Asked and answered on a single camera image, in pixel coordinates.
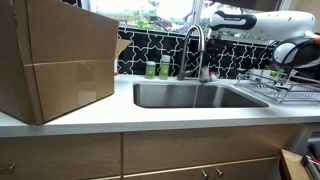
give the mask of cabinet handle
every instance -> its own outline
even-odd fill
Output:
[[[204,172],[204,170],[202,170],[202,176],[203,176],[203,179],[209,179],[209,175]]]
[[[12,163],[8,168],[0,169],[0,175],[1,174],[13,174],[15,167],[16,167],[16,163]]]
[[[218,168],[217,169],[217,175],[218,177],[223,177],[224,176],[224,173],[222,171],[220,171]]]

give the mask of faucet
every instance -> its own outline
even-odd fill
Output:
[[[201,73],[200,69],[201,69],[201,65],[202,65],[202,59],[203,59],[203,54],[205,52],[205,39],[204,39],[204,34],[203,34],[203,30],[199,25],[193,25],[189,28],[186,37],[184,39],[184,43],[183,43],[183,51],[182,51],[182,58],[181,58],[181,64],[180,64],[180,70],[179,70],[179,74],[177,77],[178,81],[183,81],[185,77],[190,76],[196,69],[190,70],[190,71],[185,71],[185,61],[186,61],[186,50],[187,50],[187,45],[188,45],[188,41],[189,38],[192,34],[193,31],[197,30],[199,33],[199,45],[198,45],[198,52],[200,53],[200,62],[199,62],[199,74]]]

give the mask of window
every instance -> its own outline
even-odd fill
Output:
[[[207,34],[211,15],[252,14],[286,9],[291,0],[82,0],[84,8],[119,20],[120,26],[156,31],[186,33],[199,24]],[[224,36],[261,40],[245,32],[224,32]]]

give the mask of kitchen faucet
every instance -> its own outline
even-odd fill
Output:
[[[193,25],[189,28],[186,37],[184,39],[184,44],[183,44],[183,51],[182,51],[182,58],[181,58],[181,64],[180,64],[180,70],[179,70],[179,74],[177,77],[177,80],[179,81],[183,81],[185,77],[190,76],[196,69],[194,68],[193,70],[190,71],[185,71],[185,61],[186,61],[186,50],[187,50],[187,45],[188,45],[188,41],[189,38],[191,36],[191,34],[193,33],[193,31],[197,30],[199,33],[199,45],[198,45],[198,52],[200,53],[200,62],[199,65],[197,67],[199,67],[199,75],[202,74],[201,73],[201,66],[202,66],[202,59],[203,59],[203,54],[205,52],[205,39],[204,39],[204,33],[202,28],[199,25]],[[201,81],[210,81],[211,78],[209,76],[209,74],[206,74],[207,78],[204,79],[204,75],[202,74],[201,76]]]

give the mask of white countertop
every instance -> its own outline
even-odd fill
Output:
[[[115,77],[112,96],[44,125],[26,125],[0,112],[0,137],[320,122],[320,106],[288,107],[268,103],[267,108],[145,109],[133,103],[133,84],[137,82],[197,83],[194,79],[178,82],[176,78],[162,81],[119,75]],[[219,80],[208,85],[228,84],[239,88],[235,83],[235,80]]]

